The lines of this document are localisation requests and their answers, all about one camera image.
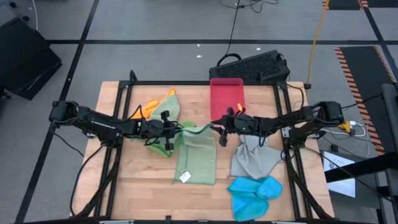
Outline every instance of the wooden tabletop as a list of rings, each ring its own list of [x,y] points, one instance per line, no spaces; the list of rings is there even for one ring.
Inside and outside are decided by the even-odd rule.
[[[303,88],[301,82],[290,82],[290,84]],[[96,111],[112,115],[117,87],[118,82],[103,82]],[[210,86],[206,85],[135,85],[132,88],[129,114],[134,112],[139,104],[145,105],[153,99],[161,100],[171,88],[176,90],[181,105],[179,121],[194,121],[197,126],[203,126],[210,122]],[[302,99],[300,91],[289,88],[289,96],[293,110],[299,109]],[[271,118],[277,116],[272,86],[245,86],[244,97],[247,114]],[[286,113],[282,90],[280,90],[280,101],[283,112]],[[123,111],[123,105],[124,101],[121,103],[120,112]],[[218,138],[218,134],[215,133],[216,142],[218,142]],[[233,181],[232,178],[228,178],[228,175],[231,158],[238,144],[237,135],[228,136],[226,147],[217,144],[215,185],[180,182],[172,184],[178,151],[171,158],[166,159],[146,149],[140,141],[125,139],[112,219],[164,220],[166,215],[171,215],[173,220],[234,220],[231,211],[231,195],[227,191],[227,187]],[[89,139],[84,160],[99,145],[97,139]],[[269,146],[274,149],[282,149],[282,138],[279,131],[270,136]],[[306,146],[318,150],[317,142],[314,139],[308,139]],[[102,149],[87,163],[81,173],[73,201],[75,212],[82,210],[97,190],[104,154],[105,149]],[[323,209],[329,215],[334,216],[319,155],[307,149],[302,149],[301,155],[309,191]],[[284,189],[278,199],[269,200],[268,212],[258,220],[294,220],[286,165],[284,163],[277,164],[270,175],[275,177]],[[305,217],[302,194],[298,188],[297,194],[301,216]],[[107,201],[108,191],[104,194],[101,214],[104,214]]]

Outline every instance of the light green towel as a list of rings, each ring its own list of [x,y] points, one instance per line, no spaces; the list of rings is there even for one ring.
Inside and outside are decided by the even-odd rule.
[[[215,184],[216,143],[211,124],[199,128],[183,128],[174,181],[189,172],[189,184]]]
[[[178,102],[178,98],[176,95],[168,96],[164,99],[150,114],[150,119],[158,119],[162,120],[161,113],[163,111],[169,111],[170,116],[167,118],[169,121],[176,121],[180,114],[180,103]],[[194,126],[192,122],[182,123],[182,126],[191,127]],[[180,134],[176,134],[174,138],[170,139],[170,143],[174,143],[174,149],[179,147],[180,141],[178,140]],[[152,150],[161,156],[170,157],[173,154],[173,151],[165,150],[166,139],[159,138],[157,142],[153,143],[150,146],[146,146],[147,149]]]
[[[183,127],[186,127],[186,128],[187,127],[195,127],[195,123],[193,121],[182,121],[180,124]],[[177,138],[175,138],[175,141],[174,141],[174,149],[175,150],[178,149],[180,147],[180,144],[181,144],[181,135],[180,135],[180,133],[178,133],[176,135],[176,137]],[[150,146],[146,146],[146,148],[151,150],[151,151],[154,151],[154,152],[158,153],[159,155],[164,156],[166,158],[169,158],[173,154],[173,151],[166,151],[165,150],[164,144],[161,144],[160,140],[157,140],[157,142],[153,143]]]

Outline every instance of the gray towel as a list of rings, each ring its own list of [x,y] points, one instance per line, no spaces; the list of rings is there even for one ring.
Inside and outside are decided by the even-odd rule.
[[[268,147],[268,138],[262,147],[257,136],[239,136],[242,144],[235,149],[231,161],[231,175],[260,179],[280,161],[280,150]]]

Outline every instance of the black box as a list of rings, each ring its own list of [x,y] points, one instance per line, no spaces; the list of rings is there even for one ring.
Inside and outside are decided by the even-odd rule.
[[[62,65],[48,42],[24,21],[13,19],[0,27],[0,85],[28,100],[40,91]]]
[[[276,50],[213,67],[212,78],[242,78],[244,82],[282,81],[290,74],[285,58]]]

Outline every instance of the light blue towel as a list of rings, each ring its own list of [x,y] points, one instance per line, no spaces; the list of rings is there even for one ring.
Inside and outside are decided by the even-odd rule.
[[[268,199],[278,198],[282,189],[282,185],[271,176],[259,180],[236,178],[228,187],[235,220],[243,222],[262,217],[268,210]]]

